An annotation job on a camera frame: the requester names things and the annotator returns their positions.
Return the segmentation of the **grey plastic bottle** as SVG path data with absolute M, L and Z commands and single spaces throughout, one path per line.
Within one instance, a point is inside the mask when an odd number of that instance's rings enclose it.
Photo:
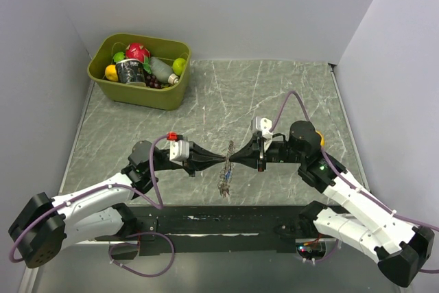
M 175 85 L 179 81 L 173 69 L 157 57 L 150 58 L 150 69 L 160 83 Z

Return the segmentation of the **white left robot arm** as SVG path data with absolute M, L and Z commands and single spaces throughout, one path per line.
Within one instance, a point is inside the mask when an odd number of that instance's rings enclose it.
M 33 196 L 8 230 L 13 240 L 9 259 L 37 268 L 78 242 L 128 239 L 137 229 L 137 219 L 127 203 L 138 197 L 147 200 L 147 192 L 158 189 L 156 171 L 183 169 L 194 176 L 225 159 L 182 137 L 164 150 L 140 141 L 133 146 L 128 165 L 109 179 L 62 196 Z

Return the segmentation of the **blue key tag key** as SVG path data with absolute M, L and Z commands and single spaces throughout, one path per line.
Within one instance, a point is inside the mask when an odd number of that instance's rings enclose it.
M 224 175 L 225 180 L 230 180 L 232 176 L 232 172 L 231 171 L 227 171 Z

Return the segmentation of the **green apple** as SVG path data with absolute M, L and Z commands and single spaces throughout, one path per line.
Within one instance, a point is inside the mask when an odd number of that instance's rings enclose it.
M 175 59 L 173 64 L 172 64 L 172 69 L 173 69 L 174 73 L 176 75 L 180 76 L 185 69 L 186 63 L 187 63 L 187 61 L 184 58 Z

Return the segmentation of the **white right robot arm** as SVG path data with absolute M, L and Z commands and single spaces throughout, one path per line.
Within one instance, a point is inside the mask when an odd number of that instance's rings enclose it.
M 312 202 L 302 210 L 301 232 L 307 237 L 328 235 L 357 249 L 397 286 L 408 287 L 431 255 L 433 230 L 397 215 L 364 189 L 322 149 L 322 135 L 309 121 L 294 122 L 288 138 L 274 141 L 271 121 L 258 118 L 252 139 L 230 161 L 260 172 L 267 163 L 297 163 L 305 183 L 347 211 L 339 215 Z

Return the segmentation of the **dark purple grapes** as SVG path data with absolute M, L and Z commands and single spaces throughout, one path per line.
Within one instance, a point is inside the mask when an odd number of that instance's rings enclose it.
M 162 89 L 162 84 L 158 81 L 155 75 L 146 74 L 145 83 L 147 87 L 152 89 Z

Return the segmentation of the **yellow lemon in bin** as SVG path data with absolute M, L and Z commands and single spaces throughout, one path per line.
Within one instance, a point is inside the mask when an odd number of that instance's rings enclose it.
M 111 82 L 118 82 L 117 69 L 115 65 L 108 65 L 104 72 L 105 78 Z

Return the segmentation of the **olive green plastic bin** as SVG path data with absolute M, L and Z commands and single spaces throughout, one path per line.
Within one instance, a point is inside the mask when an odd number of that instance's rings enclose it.
M 120 82 L 111 82 L 104 78 L 104 70 L 111 63 L 112 56 L 123 51 L 130 43 L 140 43 L 150 53 L 171 65 L 177 58 L 184 58 L 187 63 L 177 84 L 165 89 L 133 86 Z M 97 83 L 104 95 L 116 102 L 147 106 L 161 110 L 176 110 L 182 104 L 185 91 L 189 85 L 191 49 L 184 42 L 152 36 L 118 33 L 107 37 L 90 61 L 87 73 Z

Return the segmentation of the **black instant noodle cup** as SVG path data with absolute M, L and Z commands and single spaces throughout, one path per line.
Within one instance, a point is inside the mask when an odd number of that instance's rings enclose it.
M 116 65 L 118 81 L 133 86 L 146 86 L 143 64 L 136 59 L 125 59 Z

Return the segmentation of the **red dragon fruit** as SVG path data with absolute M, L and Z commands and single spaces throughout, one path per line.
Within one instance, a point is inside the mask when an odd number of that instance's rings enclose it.
M 150 58 L 150 51 L 141 43 L 131 43 L 126 47 L 126 58 L 145 62 Z

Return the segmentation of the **green lime in bin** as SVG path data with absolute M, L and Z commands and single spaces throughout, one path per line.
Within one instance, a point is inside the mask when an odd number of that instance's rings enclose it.
M 123 51 L 119 51 L 119 52 L 115 53 L 114 56 L 112 57 L 112 61 L 114 63 L 121 62 L 125 59 L 126 59 L 126 55 Z

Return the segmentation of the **yellow lemon on table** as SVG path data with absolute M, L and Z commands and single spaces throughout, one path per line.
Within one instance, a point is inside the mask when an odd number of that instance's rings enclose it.
M 316 131 L 316 133 L 320 136 L 320 145 L 323 147 L 325 143 L 324 136 L 320 131 Z

